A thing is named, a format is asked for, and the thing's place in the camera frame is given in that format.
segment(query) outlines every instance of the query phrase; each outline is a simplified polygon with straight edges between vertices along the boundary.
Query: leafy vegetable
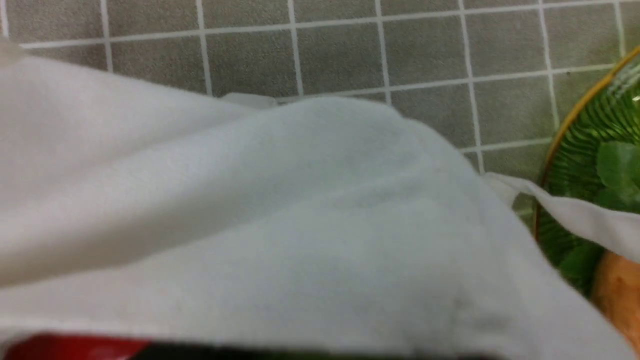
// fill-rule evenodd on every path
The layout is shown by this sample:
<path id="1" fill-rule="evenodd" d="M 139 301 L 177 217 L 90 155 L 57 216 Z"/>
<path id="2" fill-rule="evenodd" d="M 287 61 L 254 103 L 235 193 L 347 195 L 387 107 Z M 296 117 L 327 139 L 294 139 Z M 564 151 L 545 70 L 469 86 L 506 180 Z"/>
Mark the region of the leafy vegetable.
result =
<path id="1" fill-rule="evenodd" d="M 594 203 L 604 208 L 640 213 L 640 147 L 608 142 L 598 149 L 598 176 L 605 188 Z"/>
<path id="2" fill-rule="evenodd" d="M 598 176 L 604 186 L 617 193 L 640 193 L 640 147 L 630 143 L 607 142 L 598 149 Z"/>

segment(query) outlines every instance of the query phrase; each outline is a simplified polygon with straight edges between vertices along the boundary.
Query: white cloth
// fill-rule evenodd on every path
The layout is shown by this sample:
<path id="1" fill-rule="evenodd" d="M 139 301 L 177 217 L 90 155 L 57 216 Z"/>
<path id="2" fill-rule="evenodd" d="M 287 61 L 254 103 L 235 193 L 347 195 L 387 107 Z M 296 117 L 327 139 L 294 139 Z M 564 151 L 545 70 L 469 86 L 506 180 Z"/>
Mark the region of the white cloth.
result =
<path id="1" fill-rule="evenodd" d="M 0 68 L 0 334 L 633 359 L 434 131 Z"/>
<path id="2" fill-rule="evenodd" d="M 532 195 L 565 229 L 640 263 L 640 215 L 601 208 L 590 202 L 555 197 L 529 180 L 494 173 L 484 180 L 511 206 L 519 193 Z"/>

